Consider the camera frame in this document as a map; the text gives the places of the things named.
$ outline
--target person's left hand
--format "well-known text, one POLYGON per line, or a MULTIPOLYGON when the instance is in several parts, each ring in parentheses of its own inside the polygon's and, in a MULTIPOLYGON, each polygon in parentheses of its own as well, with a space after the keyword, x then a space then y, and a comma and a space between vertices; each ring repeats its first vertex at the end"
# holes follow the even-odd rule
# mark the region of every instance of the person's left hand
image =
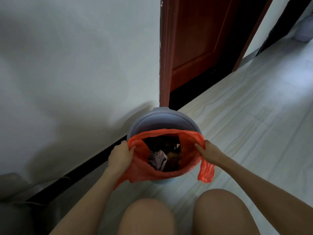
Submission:
POLYGON ((124 174, 133 160, 135 147, 128 149, 126 141, 114 147, 109 156, 108 170, 119 178, 124 174))

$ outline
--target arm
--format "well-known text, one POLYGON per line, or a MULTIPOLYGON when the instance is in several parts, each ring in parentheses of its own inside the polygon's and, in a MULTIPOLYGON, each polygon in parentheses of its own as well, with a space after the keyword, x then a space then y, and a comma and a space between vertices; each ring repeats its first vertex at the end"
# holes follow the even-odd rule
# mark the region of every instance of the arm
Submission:
POLYGON ((205 149, 198 144, 196 148, 207 162, 223 169, 238 183, 280 234, 312 234, 312 207, 245 169, 208 140, 205 149))
POLYGON ((130 166, 134 149, 129 151, 126 141, 114 147, 103 175, 58 223, 50 235, 97 233, 115 183, 130 166))

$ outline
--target person's right hand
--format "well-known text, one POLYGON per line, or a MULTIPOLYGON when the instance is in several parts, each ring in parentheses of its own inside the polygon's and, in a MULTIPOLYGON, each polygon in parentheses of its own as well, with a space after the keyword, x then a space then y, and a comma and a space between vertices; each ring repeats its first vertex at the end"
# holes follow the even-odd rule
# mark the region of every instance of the person's right hand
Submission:
POLYGON ((221 150, 214 144, 212 144, 209 140, 205 141, 205 149, 203 149, 199 144, 195 144, 199 153, 201 153, 202 157, 208 162, 216 166, 220 166, 223 161, 227 158, 227 156, 222 153, 221 150))

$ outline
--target hand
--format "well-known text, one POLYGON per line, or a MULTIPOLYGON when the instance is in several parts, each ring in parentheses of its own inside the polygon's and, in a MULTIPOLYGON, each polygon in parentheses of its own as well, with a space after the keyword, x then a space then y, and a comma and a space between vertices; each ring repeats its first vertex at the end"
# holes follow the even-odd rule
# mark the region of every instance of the hand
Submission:
POLYGON ((205 149, 203 149, 199 144, 195 144, 199 153, 201 153, 202 157, 208 162, 216 166, 220 166, 225 159, 228 157, 222 153, 221 150, 214 144, 212 144, 209 140, 205 141, 205 149))
POLYGON ((124 174, 124 172, 131 165, 133 160, 135 147, 131 150, 128 149, 128 144, 124 140, 120 145, 117 145, 111 151, 109 156, 108 170, 118 176, 119 178, 124 174))

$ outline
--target red wooden door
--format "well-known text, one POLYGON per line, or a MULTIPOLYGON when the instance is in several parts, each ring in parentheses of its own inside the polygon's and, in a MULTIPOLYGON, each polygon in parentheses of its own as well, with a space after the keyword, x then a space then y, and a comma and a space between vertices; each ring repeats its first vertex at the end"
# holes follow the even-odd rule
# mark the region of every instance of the red wooden door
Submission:
POLYGON ((240 0, 179 0, 171 91, 213 67, 240 0))

